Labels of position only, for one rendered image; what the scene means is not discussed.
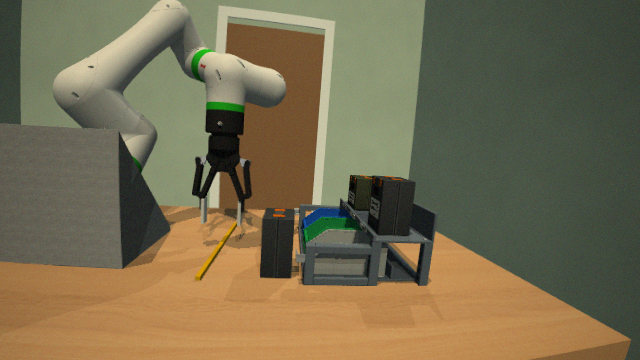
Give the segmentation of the grey metal shelf rack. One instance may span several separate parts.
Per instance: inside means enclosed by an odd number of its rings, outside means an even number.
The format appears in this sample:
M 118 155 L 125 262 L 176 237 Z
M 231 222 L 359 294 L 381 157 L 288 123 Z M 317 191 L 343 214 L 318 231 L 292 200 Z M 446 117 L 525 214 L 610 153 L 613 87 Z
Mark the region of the grey metal shelf rack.
M 303 218 L 306 210 L 315 211 L 318 208 L 346 209 L 370 238 L 370 245 L 306 242 L 304 254 Z M 427 286 L 438 214 L 413 203 L 409 236 L 378 235 L 367 224 L 368 214 L 369 211 L 354 210 L 342 198 L 340 206 L 300 204 L 300 208 L 294 208 L 294 215 L 299 215 L 300 253 L 302 249 L 301 254 L 295 249 L 296 262 L 302 265 L 303 285 L 377 286 L 377 281 L 415 281 L 419 286 Z M 388 244 L 385 275 L 378 277 L 382 243 L 420 244 L 417 271 Z M 368 255 L 366 275 L 314 274 L 315 253 Z

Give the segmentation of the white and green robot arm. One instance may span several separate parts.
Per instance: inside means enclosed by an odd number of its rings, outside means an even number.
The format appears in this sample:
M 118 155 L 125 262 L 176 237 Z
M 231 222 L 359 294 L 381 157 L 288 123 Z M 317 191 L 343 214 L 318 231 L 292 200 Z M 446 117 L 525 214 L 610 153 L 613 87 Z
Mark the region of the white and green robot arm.
M 127 32 L 61 71 L 53 83 L 57 104 L 82 128 L 119 130 L 141 173 L 157 131 L 123 91 L 169 45 L 183 72 L 205 83 L 205 131 L 211 135 L 243 135 L 245 102 L 270 108 L 286 94 L 277 71 L 207 49 L 187 8 L 160 0 Z

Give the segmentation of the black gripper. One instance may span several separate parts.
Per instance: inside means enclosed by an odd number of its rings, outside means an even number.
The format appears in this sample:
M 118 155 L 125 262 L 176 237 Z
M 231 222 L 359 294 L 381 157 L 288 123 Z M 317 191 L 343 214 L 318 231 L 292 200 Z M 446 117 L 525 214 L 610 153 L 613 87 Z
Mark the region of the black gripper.
M 192 189 L 192 195 L 199 197 L 201 210 L 201 224 L 207 222 L 207 193 L 217 172 L 229 173 L 238 196 L 237 226 L 242 224 L 244 200 L 252 196 L 250 168 L 251 161 L 242 159 L 239 155 L 239 137 L 210 135 L 208 142 L 208 154 L 204 157 L 196 157 L 196 171 Z M 213 151 L 211 151 L 213 150 Z M 204 165 L 206 161 L 211 165 L 207 179 L 200 192 Z M 235 167 L 238 163 L 243 167 L 245 194 L 243 193 Z M 243 195 L 242 195 L 243 194 Z M 243 201 L 242 201 L 243 200 Z M 242 201 L 242 202 L 241 202 Z

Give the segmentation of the yellow bar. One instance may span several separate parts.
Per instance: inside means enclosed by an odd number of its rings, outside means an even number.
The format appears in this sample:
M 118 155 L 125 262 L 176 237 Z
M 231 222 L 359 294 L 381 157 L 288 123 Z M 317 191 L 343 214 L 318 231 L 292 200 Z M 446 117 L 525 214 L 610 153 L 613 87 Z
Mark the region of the yellow bar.
M 232 232 L 234 231 L 234 229 L 236 228 L 237 223 L 233 223 L 233 225 L 231 226 L 231 228 L 228 230 L 228 232 L 225 234 L 225 236 L 223 237 L 223 239 L 220 241 L 220 243 L 217 245 L 217 247 L 215 248 L 215 250 L 212 252 L 212 254 L 209 256 L 209 258 L 207 259 L 207 261 L 204 263 L 204 265 L 202 266 L 202 268 L 199 270 L 199 272 L 196 274 L 195 276 L 195 281 L 200 281 L 202 279 L 202 277 L 204 276 L 204 274 L 206 273 L 206 271 L 208 270 L 208 268 L 210 267 L 210 265 L 212 264 L 212 262 L 214 261 L 214 259 L 216 258 L 216 256 L 218 255 L 218 253 L 220 252 L 220 250 L 222 249 L 222 247 L 224 246 L 224 244 L 226 243 L 226 241 L 228 240 L 228 238 L 230 237 L 230 235 L 232 234 Z

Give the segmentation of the green open bin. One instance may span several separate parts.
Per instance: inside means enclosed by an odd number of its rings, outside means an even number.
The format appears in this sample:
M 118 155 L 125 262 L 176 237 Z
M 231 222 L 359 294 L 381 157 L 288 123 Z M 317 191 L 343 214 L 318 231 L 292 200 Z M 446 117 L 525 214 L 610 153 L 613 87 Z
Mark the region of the green open bin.
M 327 229 L 340 229 L 340 230 L 362 230 L 353 218 L 333 218 L 333 217 L 321 217 L 308 227 L 303 232 L 303 246 L 305 254 L 305 243 L 309 242 Z M 304 239 L 305 238 L 305 239 Z

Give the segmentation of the blue bin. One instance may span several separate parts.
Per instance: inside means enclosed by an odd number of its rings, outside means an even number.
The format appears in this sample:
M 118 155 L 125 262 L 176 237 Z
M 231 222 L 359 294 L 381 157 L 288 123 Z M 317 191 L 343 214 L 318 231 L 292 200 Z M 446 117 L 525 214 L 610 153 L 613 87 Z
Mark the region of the blue bin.
M 321 217 L 333 217 L 333 218 L 352 218 L 346 209 L 329 209 L 318 208 L 305 218 L 303 218 L 302 231 Z

